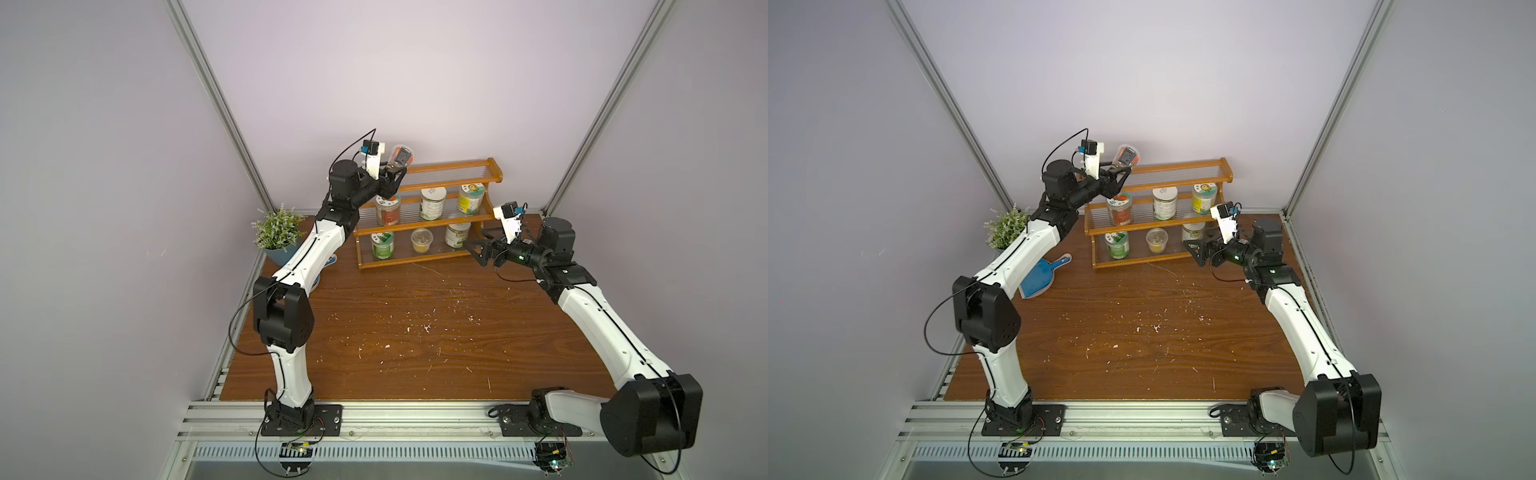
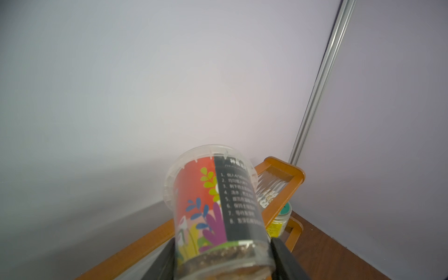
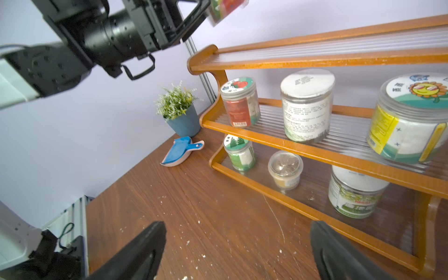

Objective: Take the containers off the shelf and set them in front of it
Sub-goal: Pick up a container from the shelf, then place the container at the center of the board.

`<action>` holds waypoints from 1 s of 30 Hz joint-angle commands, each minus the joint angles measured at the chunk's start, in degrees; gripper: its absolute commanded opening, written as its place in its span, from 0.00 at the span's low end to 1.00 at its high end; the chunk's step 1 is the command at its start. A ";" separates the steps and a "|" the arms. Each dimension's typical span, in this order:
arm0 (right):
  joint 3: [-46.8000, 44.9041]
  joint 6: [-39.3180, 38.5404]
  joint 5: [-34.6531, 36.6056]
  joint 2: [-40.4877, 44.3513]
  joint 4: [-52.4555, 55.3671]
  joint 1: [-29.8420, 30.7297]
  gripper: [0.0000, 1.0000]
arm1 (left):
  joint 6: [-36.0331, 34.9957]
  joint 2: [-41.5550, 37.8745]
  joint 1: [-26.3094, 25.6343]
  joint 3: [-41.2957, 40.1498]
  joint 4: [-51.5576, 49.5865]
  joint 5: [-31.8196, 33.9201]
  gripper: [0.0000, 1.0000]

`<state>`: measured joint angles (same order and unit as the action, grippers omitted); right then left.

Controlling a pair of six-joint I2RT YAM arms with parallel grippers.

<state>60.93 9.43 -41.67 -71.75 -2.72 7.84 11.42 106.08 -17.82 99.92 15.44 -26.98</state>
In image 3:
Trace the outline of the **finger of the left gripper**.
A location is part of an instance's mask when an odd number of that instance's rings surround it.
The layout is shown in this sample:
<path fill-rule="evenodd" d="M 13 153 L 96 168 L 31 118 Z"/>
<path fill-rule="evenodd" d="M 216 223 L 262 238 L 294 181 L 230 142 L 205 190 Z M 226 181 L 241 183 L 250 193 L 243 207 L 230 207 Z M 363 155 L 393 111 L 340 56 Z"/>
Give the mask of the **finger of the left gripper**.
<path fill-rule="evenodd" d="M 210 7 L 210 0 L 189 1 L 195 3 L 194 9 L 183 18 L 178 3 L 179 1 L 165 1 L 170 16 L 170 29 L 168 32 L 169 45 L 175 46 L 185 42 L 207 18 L 207 9 Z"/>

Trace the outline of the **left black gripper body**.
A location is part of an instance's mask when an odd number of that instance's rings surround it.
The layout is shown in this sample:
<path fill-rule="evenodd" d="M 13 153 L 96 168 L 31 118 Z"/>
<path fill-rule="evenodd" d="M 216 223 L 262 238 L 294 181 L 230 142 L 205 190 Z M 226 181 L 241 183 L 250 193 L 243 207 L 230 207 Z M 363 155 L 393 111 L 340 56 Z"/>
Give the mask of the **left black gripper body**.
<path fill-rule="evenodd" d="M 80 46 L 87 66 L 118 67 L 171 47 L 170 16 L 165 1 L 124 1 L 124 8 L 109 14 L 107 1 L 82 1 Z"/>

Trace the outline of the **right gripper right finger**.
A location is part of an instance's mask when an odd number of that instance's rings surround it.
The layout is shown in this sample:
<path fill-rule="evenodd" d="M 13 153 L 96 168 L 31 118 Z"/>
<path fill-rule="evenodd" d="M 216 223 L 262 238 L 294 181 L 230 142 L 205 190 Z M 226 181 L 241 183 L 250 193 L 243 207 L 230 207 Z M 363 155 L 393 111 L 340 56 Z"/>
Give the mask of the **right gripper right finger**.
<path fill-rule="evenodd" d="M 392 280 L 394 277 L 358 251 L 324 221 L 313 221 L 310 241 L 322 280 Z"/>

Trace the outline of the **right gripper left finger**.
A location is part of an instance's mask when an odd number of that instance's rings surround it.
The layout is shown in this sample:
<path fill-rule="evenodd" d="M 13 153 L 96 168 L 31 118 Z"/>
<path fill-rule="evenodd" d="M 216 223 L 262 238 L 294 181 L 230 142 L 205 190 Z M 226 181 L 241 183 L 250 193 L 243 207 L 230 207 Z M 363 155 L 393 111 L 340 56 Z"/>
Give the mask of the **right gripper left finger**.
<path fill-rule="evenodd" d="M 153 222 L 87 279 L 156 279 L 166 245 L 166 234 L 163 221 Z"/>

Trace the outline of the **strawberry lid jar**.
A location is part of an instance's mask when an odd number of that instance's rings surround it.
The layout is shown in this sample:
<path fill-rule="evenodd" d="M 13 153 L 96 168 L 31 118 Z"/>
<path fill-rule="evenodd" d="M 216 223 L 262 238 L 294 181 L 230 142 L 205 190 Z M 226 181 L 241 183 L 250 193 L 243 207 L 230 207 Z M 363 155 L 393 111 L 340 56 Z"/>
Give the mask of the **strawberry lid jar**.
<path fill-rule="evenodd" d="M 220 88 L 229 121 L 233 127 L 249 127 L 261 118 L 255 81 L 250 77 L 232 79 Z"/>

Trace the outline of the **green leaf lid jar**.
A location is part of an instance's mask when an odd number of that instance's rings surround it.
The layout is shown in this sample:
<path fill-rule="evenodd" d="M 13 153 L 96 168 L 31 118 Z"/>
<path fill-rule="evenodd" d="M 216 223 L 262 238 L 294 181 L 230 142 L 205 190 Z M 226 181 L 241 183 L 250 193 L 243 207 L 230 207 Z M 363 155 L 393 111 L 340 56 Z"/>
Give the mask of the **green leaf lid jar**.
<path fill-rule="evenodd" d="M 224 138 L 223 146 L 236 170 L 243 172 L 256 164 L 252 141 L 228 134 Z"/>

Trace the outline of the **white lid jar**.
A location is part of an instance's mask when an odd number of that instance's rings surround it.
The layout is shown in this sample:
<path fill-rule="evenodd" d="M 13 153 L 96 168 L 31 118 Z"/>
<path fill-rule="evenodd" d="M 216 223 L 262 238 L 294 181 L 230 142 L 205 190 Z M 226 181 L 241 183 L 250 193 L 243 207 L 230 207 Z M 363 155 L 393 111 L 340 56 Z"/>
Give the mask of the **white lid jar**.
<path fill-rule="evenodd" d="M 292 141 L 312 144 L 330 131 L 335 75 L 310 68 L 292 73 L 280 85 L 285 135 Z"/>

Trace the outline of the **sunflower lid jar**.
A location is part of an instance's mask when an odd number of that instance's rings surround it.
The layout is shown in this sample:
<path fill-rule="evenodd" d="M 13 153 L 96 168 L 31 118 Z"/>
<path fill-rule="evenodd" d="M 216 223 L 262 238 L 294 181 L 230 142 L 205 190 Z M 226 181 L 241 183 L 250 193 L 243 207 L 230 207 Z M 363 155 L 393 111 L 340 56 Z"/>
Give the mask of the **sunflower lid jar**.
<path fill-rule="evenodd" d="M 448 141 L 447 74 L 410 73 L 386 81 L 366 140 L 390 161 L 431 161 Z"/>

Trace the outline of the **small clear seed cup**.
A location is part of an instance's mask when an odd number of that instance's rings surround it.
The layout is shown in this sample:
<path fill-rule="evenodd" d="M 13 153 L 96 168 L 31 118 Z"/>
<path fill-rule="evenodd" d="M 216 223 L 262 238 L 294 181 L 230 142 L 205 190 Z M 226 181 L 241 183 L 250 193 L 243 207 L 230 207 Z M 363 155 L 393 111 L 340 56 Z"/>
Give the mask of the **small clear seed cup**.
<path fill-rule="evenodd" d="M 212 26 L 216 26 L 238 7 L 245 7 L 249 0 L 212 0 L 206 13 Z"/>

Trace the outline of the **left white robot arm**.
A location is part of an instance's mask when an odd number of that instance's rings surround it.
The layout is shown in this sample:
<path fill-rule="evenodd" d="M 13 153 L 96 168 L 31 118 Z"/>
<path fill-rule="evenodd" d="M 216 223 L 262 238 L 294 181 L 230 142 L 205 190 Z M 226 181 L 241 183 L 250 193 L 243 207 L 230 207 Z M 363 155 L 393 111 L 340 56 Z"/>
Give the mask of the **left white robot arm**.
<path fill-rule="evenodd" d="M 59 42 L 1 47 L 1 107 L 46 98 L 78 86 L 95 66 L 111 77 L 141 78 L 125 65 L 185 42 L 207 18 L 210 1 L 183 16 L 177 1 L 36 1 Z"/>

